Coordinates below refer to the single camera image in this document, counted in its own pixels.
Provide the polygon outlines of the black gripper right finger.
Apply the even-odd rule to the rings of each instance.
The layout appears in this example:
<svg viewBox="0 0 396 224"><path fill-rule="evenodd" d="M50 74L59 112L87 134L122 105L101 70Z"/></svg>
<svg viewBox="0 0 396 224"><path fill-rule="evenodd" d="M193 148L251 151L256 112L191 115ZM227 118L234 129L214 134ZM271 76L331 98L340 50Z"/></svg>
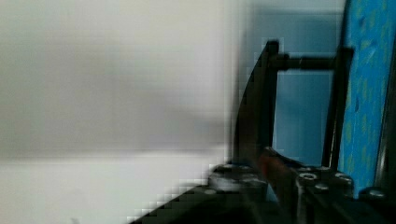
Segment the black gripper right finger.
<svg viewBox="0 0 396 224"><path fill-rule="evenodd" d="M271 147L261 148L257 162L263 177L275 191L283 213L291 219L292 224L297 224L296 170L304 165L279 154Z"/></svg>

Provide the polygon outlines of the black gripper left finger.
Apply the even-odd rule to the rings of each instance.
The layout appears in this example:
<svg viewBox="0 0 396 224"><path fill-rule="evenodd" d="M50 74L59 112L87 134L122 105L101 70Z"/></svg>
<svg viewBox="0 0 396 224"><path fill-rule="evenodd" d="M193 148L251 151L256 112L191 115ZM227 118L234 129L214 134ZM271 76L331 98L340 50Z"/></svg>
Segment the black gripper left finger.
<svg viewBox="0 0 396 224"><path fill-rule="evenodd" d="M268 183L253 168L235 164L216 166L208 175L207 185L214 190L226 192L268 188Z"/></svg>

